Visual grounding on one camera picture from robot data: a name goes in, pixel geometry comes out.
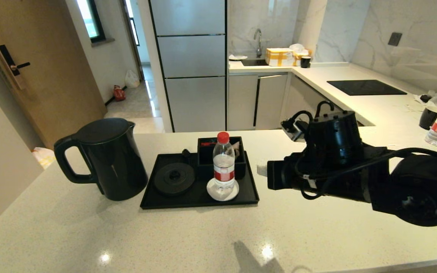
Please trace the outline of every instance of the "induction cooktop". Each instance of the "induction cooktop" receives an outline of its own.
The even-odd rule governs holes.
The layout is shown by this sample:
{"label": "induction cooktop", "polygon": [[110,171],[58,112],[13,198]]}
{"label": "induction cooktop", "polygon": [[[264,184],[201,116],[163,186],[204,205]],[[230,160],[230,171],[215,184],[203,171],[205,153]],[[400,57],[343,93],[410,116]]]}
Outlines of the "induction cooktop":
{"label": "induction cooktop", "polygon": [[349,96],[407,95],[378,80],[326,81]]}

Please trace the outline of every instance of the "robotic arm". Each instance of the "robotic arm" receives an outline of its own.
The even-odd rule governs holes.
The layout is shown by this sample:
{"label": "robotic arm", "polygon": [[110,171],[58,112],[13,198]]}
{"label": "robotic arm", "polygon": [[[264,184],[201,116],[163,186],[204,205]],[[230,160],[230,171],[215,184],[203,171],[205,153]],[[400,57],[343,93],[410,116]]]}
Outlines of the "robotic arm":
{"label": "robotic arm", "polygon": [[[307,143],[282,161],[267,163],[267,186],[293,188],[308,200],[323,195],[368,202],[372,209],[394,214],[420,226],[437,225],[437,152],[407,148],[397,151],[362,142],[355,112],[343,111],[315,117],[300,111],[283,121],[284,132]],[[307,115],[309,123],[297,121]],[[403,158],[392,173],[388,160]]]}

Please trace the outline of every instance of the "faucet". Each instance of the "faucet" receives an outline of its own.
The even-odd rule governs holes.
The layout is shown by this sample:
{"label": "faucet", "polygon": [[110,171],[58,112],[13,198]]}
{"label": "faucet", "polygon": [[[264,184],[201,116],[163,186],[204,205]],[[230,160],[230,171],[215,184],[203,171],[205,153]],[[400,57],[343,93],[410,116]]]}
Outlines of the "faucet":
{"label": "faucet", "polygon": [[261,55],[262,55],[262,48],[261,48],[261,38],[262,38],[262,32],[261,32],[261,29],[257,29],[256,31],[255,31],[255,34],[254,34],[254,40],[256,40],[256,38],[257,38],[257,33],[259,33],[259,45],[258,45],[258,47],[257,47],[257,58],[260,58],[261,57]]}

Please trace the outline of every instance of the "electrical outlet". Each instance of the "electrical outlet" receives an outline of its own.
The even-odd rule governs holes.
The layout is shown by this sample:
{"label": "electrical outlet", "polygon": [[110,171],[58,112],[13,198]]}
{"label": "electrical outlet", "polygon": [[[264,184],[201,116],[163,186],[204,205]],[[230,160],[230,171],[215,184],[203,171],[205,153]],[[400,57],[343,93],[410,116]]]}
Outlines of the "electrical outlet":
{"label": "electrical outlet", "polygon": [[397,45],[399,45],[399,41],[401,40],[401,37],[402,37],[402,33],[393,32],[392,35],[390,36],[387,45],[397,47]]}

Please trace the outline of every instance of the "refrigerator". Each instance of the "refrigerator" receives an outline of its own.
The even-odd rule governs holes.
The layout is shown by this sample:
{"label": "refrigerator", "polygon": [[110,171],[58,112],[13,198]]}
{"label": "refrigerator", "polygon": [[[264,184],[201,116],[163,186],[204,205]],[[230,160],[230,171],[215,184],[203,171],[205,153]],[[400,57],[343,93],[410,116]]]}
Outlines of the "refrigerator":
{"label": "refrigerator", "polygon": [[173,131],[224,131],[226,0],[149,4]]}

